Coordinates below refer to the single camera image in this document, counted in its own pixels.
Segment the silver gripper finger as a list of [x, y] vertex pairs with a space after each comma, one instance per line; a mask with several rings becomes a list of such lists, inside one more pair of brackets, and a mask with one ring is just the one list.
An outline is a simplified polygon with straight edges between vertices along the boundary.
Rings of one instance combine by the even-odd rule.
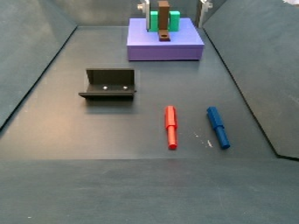
[[138, 9], [144, 13], [146, 18], [146, 29], [151, 29], [151, 1], [140, 0], [140, 4], [138, 5]]
[[199, 15], [199, 27], [203, 25], [204, 15], [208, 10], [212, 8], [211, 0], [199, 0], [200, 3], [200, 15]]

